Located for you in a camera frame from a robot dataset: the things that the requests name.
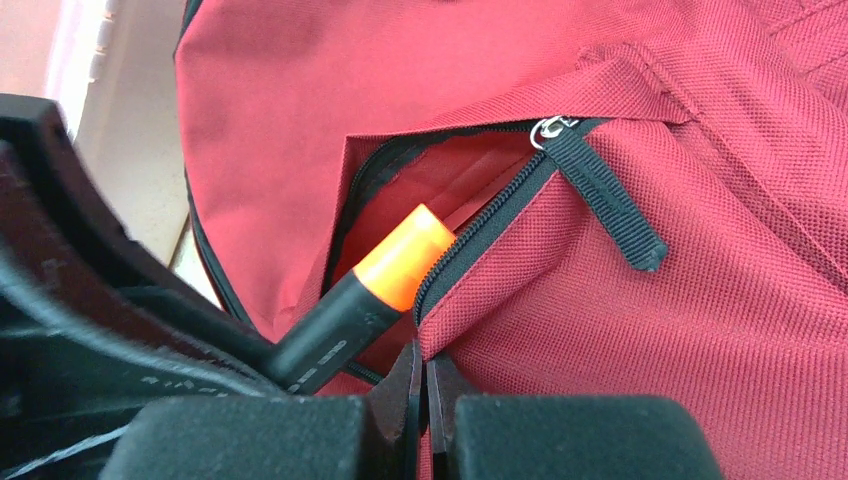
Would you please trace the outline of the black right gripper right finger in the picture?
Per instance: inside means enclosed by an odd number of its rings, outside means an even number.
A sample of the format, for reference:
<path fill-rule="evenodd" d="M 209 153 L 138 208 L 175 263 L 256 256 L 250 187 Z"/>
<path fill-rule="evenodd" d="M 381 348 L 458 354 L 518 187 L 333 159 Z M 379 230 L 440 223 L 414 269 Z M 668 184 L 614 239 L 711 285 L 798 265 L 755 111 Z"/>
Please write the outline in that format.
<path fill-rule="evenodd" d="M 427 364 L 436 479 L 719 479 L 694 418 L 656 396 L 489 395 Z"/>

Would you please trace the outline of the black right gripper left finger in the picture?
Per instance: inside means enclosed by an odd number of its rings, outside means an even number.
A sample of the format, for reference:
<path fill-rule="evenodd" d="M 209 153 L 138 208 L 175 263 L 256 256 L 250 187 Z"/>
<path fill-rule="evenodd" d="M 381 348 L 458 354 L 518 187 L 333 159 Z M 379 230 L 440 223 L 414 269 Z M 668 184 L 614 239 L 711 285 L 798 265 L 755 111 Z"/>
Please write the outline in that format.
<path fill-rule="evenodd" d="M 144 407 L 103 479 L 414 479 L 416 342 L 365 395 L 173 397 Z"/>

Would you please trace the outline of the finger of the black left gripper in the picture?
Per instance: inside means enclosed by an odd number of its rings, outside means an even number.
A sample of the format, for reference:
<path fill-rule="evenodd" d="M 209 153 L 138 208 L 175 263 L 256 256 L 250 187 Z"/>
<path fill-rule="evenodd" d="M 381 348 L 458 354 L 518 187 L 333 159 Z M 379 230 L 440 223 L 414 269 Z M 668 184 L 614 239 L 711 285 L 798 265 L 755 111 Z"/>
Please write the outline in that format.
<path fill-rule="evenodd" d="M 2 96 L 3 478 L 94 478 L 161 399 L 276 396 L 268 350 L 126 236 L 55 102 Z"/>

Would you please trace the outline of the black marker orange cap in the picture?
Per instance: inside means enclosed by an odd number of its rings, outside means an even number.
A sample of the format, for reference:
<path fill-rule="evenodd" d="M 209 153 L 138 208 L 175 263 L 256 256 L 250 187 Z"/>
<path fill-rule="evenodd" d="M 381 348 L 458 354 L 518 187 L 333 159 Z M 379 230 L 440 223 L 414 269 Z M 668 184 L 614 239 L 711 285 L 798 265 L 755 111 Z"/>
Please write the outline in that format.
<path fill-rule="evenodd" d="M 275 345 L 266 376 L 290 394 L 321 390 L 411 310 L 424 278 L 455 240 L 418 205 Z"/>

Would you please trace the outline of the red student backpack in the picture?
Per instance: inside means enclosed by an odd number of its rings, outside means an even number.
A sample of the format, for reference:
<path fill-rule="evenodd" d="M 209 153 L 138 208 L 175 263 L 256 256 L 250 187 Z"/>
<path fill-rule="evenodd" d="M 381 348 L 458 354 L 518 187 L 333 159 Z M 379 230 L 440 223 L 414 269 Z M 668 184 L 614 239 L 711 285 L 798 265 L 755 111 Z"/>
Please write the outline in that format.
<path fill-rule="evenodd" d="M 728 479 L 847 475 L 843 1 L 191 1 L 196 237 L 270 341 L 418 205 L 457 234 L 361 356 L 648 394 Z"/>

